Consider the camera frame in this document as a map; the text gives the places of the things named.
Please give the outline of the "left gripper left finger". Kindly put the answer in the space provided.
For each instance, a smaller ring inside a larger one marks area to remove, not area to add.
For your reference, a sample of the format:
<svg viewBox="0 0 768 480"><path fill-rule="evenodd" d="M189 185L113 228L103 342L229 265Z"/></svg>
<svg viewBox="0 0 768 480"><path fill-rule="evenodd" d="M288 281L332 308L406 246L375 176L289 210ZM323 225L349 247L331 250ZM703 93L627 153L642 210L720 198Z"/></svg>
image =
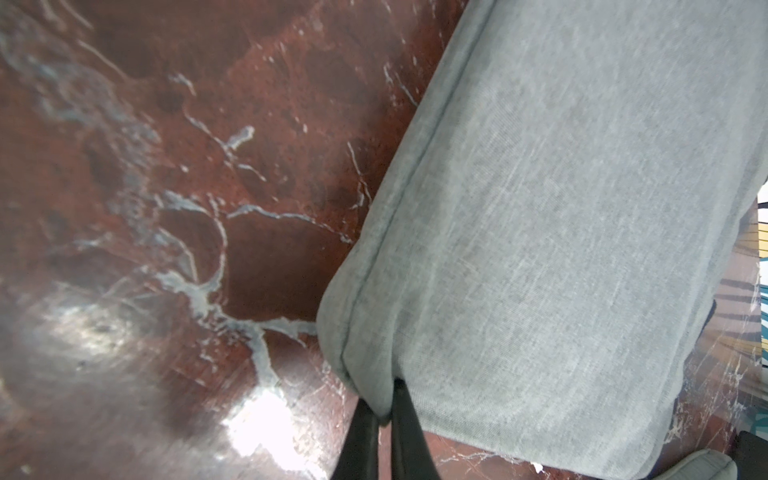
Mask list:
<svg viewBox="0 0 768 480"><path fill-rule="evenodd" d="M359 399L332 480L377 480L379 420L369 405Z"/></svg>

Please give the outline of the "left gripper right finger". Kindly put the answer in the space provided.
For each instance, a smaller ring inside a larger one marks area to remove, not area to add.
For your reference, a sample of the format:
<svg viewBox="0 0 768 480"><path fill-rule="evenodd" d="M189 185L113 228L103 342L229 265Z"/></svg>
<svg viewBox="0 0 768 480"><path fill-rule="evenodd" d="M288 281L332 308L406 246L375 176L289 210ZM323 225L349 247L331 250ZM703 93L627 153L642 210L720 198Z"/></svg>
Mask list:
<svg viewBox="0 0 768 480"><path fill-rule="evenodd" d="M393 480L440 480L404 380L396 379L391 409Z"/></svg>

